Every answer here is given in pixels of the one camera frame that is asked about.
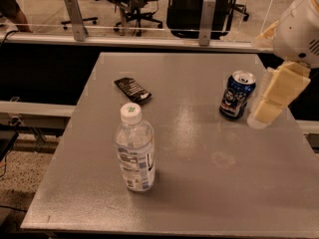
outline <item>gray tabletop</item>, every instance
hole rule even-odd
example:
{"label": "gray tabletop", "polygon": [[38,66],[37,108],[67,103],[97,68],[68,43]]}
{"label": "gray tabletop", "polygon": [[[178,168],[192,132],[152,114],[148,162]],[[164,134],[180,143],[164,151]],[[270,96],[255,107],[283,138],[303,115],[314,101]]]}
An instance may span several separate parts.
{"label": "gray tabletop", "polygon": [[[319,236],[319,164],[285,111],[265,130],[218,107],[229,75],[264,71],[255,55],[101,54],[22,228],[97,233]],[[157,178],[146,193],[123,183],[113,138],[133,77],[153,94]]]}

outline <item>water bottle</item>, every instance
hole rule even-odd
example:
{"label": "water bottle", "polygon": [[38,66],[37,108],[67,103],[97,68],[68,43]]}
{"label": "water bottle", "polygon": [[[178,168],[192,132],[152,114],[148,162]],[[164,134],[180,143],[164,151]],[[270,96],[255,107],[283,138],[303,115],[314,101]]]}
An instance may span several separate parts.
{"label": "water bottle", "polygon": [[143,119],[141,107],[135,103],[121,107],[121,121],[115,146],[123,179],[130,190],[147,191],[156,174],[153,127]]}

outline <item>glass partition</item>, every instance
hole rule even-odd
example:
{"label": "glass partition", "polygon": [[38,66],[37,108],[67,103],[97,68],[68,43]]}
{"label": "glass partition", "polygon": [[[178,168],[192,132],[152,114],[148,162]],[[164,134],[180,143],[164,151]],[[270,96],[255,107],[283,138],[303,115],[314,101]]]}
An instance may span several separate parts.
{"label": "glass partition", "polygon": [[[119,41],[126,36],[133,40],[139,39],[158,39],[158,40],[180,40],[181,36],[172,33],[172,29],[167,26],[167,11],[171,5],[171,0],[134,0],[136,7],[141,9],[142,13],[149,12],[148,17],[158,19],[161,23],[142,20],[141,32],[137,21],[126,23],[121,21],[121,6],[110,2],[110,0],[77,0],[81,15],[84,19],[98,17],[97,21],[84,21],[84,26],[89,37],[108,37]],[[238,10],[233,11],[230,30],[227,31],[227,20],[230,17],[231,0],[228,0],[227,13],[225,14],[223,32],[220,38],[221,42],[242,42],[247,43],[254,40],[266,27],[277,20],[281,13],[290,5],[293,0],[235,0],[236,5],[242,5],[246,8],[249,17]],[[72,25],[61,24],[62,21],[70,20],[64,0],[17,0],[22,11],[27,17],[28,24],[32,33],[28,35],[53,35],[53,36],[72,36]],[[122,10],[126,13],[126,4]],[[0,34],[4,34],[14,28],[12,22],[6,17],[0,18]],[[186,32],[192,33],[193,30],[186,29]]]}

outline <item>floor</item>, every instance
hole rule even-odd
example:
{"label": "floor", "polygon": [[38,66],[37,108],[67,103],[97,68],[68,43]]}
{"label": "floor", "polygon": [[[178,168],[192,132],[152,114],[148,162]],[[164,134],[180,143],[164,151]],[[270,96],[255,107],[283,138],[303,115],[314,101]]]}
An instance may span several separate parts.
{"label": "floor", "polygon": [[[113,26],[119,21],[115,7],[107,1],[78,0],[83,17],[98,16],[96,26],[86,23],[89,34],[93,36],[112,36],[121,38],[114,32]],[[231,32],[223,39],[228,41],[251,42],[265,27],[275,21],[293,0],[240,0],[246,3],[250,13],[247,22],[242,15],[235,13]],[[27,15],[32,30],[37,34],[71,35],[71,29],[64,30],[60,22],[68,19],[63,0],[18,0]],[[148,10],[156,10],[157,3],[148,5]],[[159,1],[156,17],[165,20],[167,0]],[[4,24],[0,32],[5,32],[12,25],[8,20],[0,18]],[[134,33],[134,25],[128,35]],[[144,23],[142,38],[171,39],[174,36],[164,26],[163,30],[150,23]],[[21,222],[33,196],[41,183],[46,168],[50,164],[59,138],[47,136],[46,143],[40,151],[35,152],[37,141],[30,133],[21,133],[14,148],[7,156],[6,174],[0,178],[0,233],[19,234]]]}

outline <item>clear plastic bottle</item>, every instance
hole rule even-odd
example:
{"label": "clear plastic bottle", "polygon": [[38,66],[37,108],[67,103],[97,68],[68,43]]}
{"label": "clear plastic bottle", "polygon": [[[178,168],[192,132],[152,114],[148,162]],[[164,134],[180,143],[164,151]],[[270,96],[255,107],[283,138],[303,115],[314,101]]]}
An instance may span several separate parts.
{"label": "clear plastic bottle", "polygon": [[135,103],[121,107],[121,121],[115,146],[123,179],[130,190],[147,191],[156,174],[154,129]]}

